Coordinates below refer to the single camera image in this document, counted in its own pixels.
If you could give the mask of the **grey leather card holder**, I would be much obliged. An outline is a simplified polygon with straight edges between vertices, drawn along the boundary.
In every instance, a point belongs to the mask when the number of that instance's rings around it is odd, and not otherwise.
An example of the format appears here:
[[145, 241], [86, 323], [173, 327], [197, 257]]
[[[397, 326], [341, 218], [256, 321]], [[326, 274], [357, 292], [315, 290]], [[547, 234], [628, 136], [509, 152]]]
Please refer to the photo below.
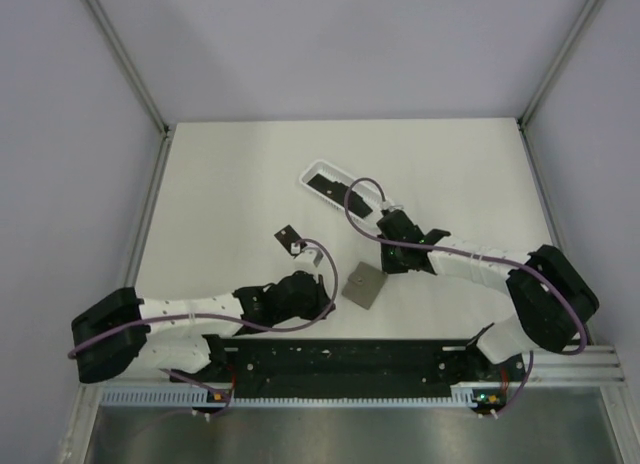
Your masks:
[[369, 310], [387, 281], [381, 270], [360, 262], [347, 278], [341, 295], [357, 306]]

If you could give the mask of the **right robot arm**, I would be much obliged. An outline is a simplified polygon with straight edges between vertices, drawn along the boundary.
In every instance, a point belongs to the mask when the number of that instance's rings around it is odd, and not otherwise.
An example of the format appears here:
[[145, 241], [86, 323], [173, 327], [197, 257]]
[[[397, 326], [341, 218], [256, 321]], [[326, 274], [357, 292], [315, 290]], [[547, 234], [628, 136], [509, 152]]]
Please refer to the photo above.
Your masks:
[[450, 232], [423, 232], [400, 209], [384, 210], [378, 220], [381, 263], [387, 274], [409, 271], [460, 278], [511, 299], [513, 314], [476, 336], [467, 354], [469, 372], [487, 380], [507, 359], [535, 348], [564, 353], [599, 309], [595, 293], [556, 247], [508, 252], [458, 239]]

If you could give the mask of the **black VIP credit card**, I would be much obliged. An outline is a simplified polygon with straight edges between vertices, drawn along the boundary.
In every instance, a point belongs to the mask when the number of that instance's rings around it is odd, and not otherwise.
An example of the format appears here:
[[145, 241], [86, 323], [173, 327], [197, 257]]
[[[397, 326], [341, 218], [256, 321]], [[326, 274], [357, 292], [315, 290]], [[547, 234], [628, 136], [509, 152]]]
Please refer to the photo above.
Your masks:
[[299, 255], [306, 247], [306, 242], [291, 225], [277, 231], [274, 237], [290, 256]]

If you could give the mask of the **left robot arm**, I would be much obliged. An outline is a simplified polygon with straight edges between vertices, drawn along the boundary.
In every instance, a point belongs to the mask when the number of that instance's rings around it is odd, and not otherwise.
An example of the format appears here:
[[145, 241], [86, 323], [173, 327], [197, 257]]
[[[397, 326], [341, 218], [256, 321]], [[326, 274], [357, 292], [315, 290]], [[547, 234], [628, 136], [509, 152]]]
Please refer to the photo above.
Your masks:
[[156, 371], [216, 380], [226, 371], [222, 340], [305, 330], [335, 308], [336, 292], [322, 275], [296, 271], [276, 283], [198, 299], [152, 299], [117, 289], [71, 323], [83, 384]]

